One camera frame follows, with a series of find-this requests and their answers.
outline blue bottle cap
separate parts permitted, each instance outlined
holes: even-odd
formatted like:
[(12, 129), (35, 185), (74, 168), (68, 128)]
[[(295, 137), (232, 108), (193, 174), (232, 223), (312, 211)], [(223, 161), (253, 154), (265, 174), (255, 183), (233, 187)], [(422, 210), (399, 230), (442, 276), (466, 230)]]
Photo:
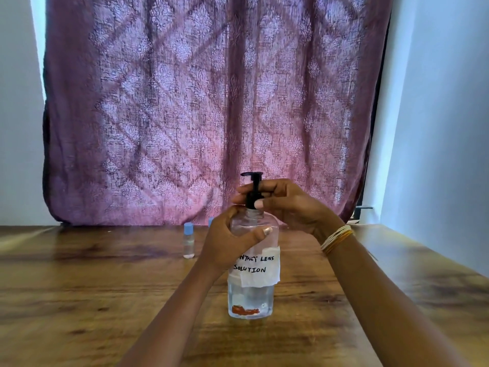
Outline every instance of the blue bottle cap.
[(186, 222), (183, 225), (183, 234), (185, 234), (186, 236), (194, 234), (194, 225), (191, 222)]

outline bottle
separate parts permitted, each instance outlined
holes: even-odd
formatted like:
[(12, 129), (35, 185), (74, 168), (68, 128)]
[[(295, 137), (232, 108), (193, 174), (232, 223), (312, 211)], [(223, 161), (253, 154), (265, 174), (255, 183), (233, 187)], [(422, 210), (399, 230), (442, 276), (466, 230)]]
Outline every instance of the bottle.
[(228, 313), (241, 319), (268, 317), (273, 311), (273, 290), (280, 280), (280, 248), (278, 220), (271, 214), (255, 209), (256, 200), (263, 198), (258, 191), (261, 172), (242, 173), (251, 176), (253, 191), (246, 196), (246, 211), (236, 215), (230, 224), (235, 236), (246, 234), (260, 226), (272, 227), (263, 241), (250, 248), (229, 269), (227, 280)]
[(191, 222), (186, 222), (183, 225), (183, 257), (185, 259), (191, 259), (195, 256), (194, 242), (194, 225)]

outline white label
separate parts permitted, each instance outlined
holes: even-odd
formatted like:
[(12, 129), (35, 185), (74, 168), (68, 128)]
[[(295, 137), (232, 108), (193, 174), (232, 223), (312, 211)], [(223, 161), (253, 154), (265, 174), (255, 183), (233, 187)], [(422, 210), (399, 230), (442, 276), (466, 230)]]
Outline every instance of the white label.
[(242, 255), (228, 281), (241, 287), (266, 287), (280, 281), (280, 247), (264, 248), (261, 255)]

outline pump head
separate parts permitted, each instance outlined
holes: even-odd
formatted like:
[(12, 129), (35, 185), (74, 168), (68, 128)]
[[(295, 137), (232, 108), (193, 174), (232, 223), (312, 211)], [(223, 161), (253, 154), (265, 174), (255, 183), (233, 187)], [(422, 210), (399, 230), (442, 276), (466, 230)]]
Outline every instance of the pump head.
[(256, 210), (255, 201), (262, 200), (264, 198), (263, 195), (258, 191), (258, 185), (260, 184), (260, 181), (262, 181), (262, 175), (262, 172), (247, 172), (241, 174), (241, 176), (250, 176), (251, 181), (253, 182), (253, 191), (246, 194), (247, 208)]

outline curtain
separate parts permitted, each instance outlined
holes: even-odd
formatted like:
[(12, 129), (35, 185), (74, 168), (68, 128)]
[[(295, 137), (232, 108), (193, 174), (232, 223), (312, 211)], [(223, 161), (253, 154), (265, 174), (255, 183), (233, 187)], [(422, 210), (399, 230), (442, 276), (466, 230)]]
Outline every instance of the curtain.
[(351, 216), (391, 0), (46, 2), (55, 218), (205, 224), (245, 171)]

